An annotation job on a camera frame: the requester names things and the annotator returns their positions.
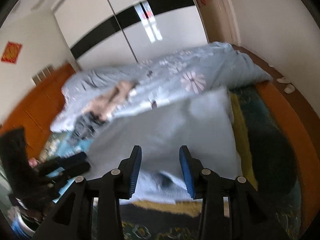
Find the silver bolt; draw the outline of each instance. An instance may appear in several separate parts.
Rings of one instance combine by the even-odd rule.
[[[203,169],[203,170],[201,171],[201,173],[202,173],[203,175],[209,175],[209,174],[211,174],[211,171],[210,171],[209,169]]]
[[[238,179],[237,179],[240,183],[245,183],[247,180],[246,180],[246,178],[245,177],[242,177],[242,176],[240,176],[240,177],[238,177]]]
[[[111,174],[112,175],[119,175],[120,174],[120,170],[119,169],[113,169],[112,171],[111,171]]]
[[[82,177],[82,176],[78,176],[78,177],[75,178],[75,182],[76,182],[76,183],[80,183],[80,182],[82,182],[83,180],[84,180],[84,177]]]

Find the slipper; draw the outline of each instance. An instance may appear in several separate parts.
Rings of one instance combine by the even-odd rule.
[[[284,92],[286,92],[287,94],[291,94],[295,90],[296,88],[293,85],[289,84],[285,87]]]
[[[280,83],[280,84],[290,84],[291,81],[285,77],[283,78],[277,78],[277,82]]]

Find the white wardrobe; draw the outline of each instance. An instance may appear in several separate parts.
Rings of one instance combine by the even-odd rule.
[[[84,70],[207,43],[193,0],[63,0],[54,13]]]

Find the headboard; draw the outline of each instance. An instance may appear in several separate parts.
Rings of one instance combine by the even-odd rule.
[[[69,63],[55,70],[20,101],[3,123],[0,135],[24,127],[28,158],[37,158],[50,136],[50,123],[64,105],[61,87],[74,73]]]

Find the red door decoration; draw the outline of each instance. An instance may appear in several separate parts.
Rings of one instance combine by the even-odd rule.
[[[16,64],[21,48],[22,44],[8,41],[2,53],[1,61]]]

